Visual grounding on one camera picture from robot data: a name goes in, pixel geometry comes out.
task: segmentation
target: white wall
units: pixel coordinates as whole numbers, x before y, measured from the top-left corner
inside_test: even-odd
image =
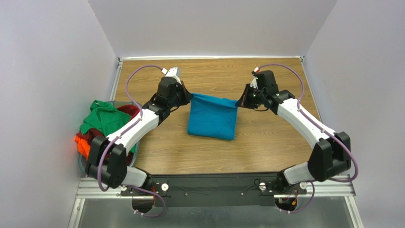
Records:
[[[83,0],[0,3],[0,227],[67,227],[75,133],[116,56]]]
[[[118,57],[302,56],[336,0],[88,0]]]
[[[405,223],[405,1],[338,0],[304,66],[322,120],[351,136],[365,227]]]

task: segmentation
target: pile of clothes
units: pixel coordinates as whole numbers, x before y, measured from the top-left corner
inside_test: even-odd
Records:
[[[77,151],[81,153],[86,160],[90,153],[91,141],[96,136],[108,136],[116,132],[130,120],[136,117],[139,109],[132,105],[126,104],[115,108],[111,102],[95,100],[90,106],[90,115],[83,120],[79,133],[76,134],[75,142]],[[130,164],[136,145],[131,148],[132,153],[128,153],[127,163]]]

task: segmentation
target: wooden table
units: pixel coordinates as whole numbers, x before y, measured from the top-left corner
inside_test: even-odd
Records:
[[[134,70],[146,64],[166,69],[179,67],[180,78],[191,93],[238,100],[245,84],[252,81],[252,70],[266,63],[286,64],[299,73],[306,89],[302,104],[318,117],[298,58],[124,61],[115,100],[129,101],[125,82]],[[279,66],[266,69],[274,72],[280,90],[288,89],[299,96],[300,83],[290,71]],[[156,93],[161,77],[156,68],[139,71],[129,85],[131,96],[146,103]],[[151,174],[280,171],[307,161],[311,154],[305,139],[271,111],[239,108],[233,141],[188,135],[189,114],[190,104],[182,106],[149,132],[141,140],[136,167]]]

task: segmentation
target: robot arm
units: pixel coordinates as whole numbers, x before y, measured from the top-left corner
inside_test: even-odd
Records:
[[[244,93],[236,106],[256,109],[260,105],[264,105],[274,114],[289,122],[312,148],[308,162],[289,167],[278,173],[277,187],[279,190],[303,181],[325,181],[350,169],[351,160],[347,153],[324,131],[319,130],[299,112],[294,95],[288,90],[279,91],[272,71],[253,72],[253,77],[252,83],[246,84]],[[336,133],[319,122],[302,106],[300,109],[326,131],[334,133],[345,146],[350,148],[350,138],[346,133]]]
[[[101,154],[110,143],[109,139],[118,136],[113,146],[109,149],[110,159],[102,165],[101,182],[111,188],[120,185],[133,185],[149,189],[150,175],[134,167],[127,167],[126,157],[129,150],[149,131],[160,125],[169,115],[173,107],[187,105],[192,99],[182,81],[180,70],[171,68],[159,82],[157,92],[142,107],[142,118],[132,126],[139,118],[133,118],[118,131],[107,137],[98,136],[93,139],[90,146],[90,154],[86,165],[86,174],[97,179],[97,169]]]

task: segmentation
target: black base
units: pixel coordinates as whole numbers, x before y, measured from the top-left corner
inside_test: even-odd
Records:
[[[277,190],[276,178],[276,172],[152,175],[152,185],[167,207],[275,206],[274,195],[287,193]],[[266,183],[266,190],[259,189],[262,182]],[[164,183],[169,185],[167,191],[162,190]],[[299,194],[306,193],[298,189]],[[127,189],[121,195],[141,194]],[[155,206],[163,205],[157,199]]]

